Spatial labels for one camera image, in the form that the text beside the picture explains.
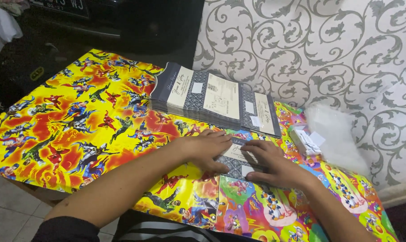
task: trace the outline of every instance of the license plate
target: license plate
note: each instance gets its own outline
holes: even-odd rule
[[[35,6],[88,18],[85,0],[30,0],[30,3]]]

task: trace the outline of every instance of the colorful cartoon wrapping paper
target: colorful cartoon wrapping paper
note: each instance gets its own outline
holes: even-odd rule
[[[210,128],[147,108],[162,68],[91,50],[0,114],[0,176],[74,192],[105,172]],[[317,157],[301,157],[286,132],[305,122],[300,109],[275,103],[282,139],[227,130],[245,140],[271,140],[292,162],[311,171],[379,238],[397,241],[371,183]],[[299,190],[281,190],[188,163],[165,174],[136,210],[261,241],[323,242],[327,237]]]

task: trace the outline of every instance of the tile floor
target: tile floor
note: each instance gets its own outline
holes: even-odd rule
[[[0,242],[29,242],[51,207],[0,178]],[[100,242],[110,242],[118,220],[100,230]]]

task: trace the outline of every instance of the qr code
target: qr code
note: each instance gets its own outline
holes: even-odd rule
[[[214,92],[218,91],[218,88],[212,84],[207,83],[207,89],[212,90]]]

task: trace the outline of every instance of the damask wallpaper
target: damask wallpaper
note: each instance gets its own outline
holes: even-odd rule
[[[375,187],[406,183],[406,0],[206,0],[193,68],[355,115]]]

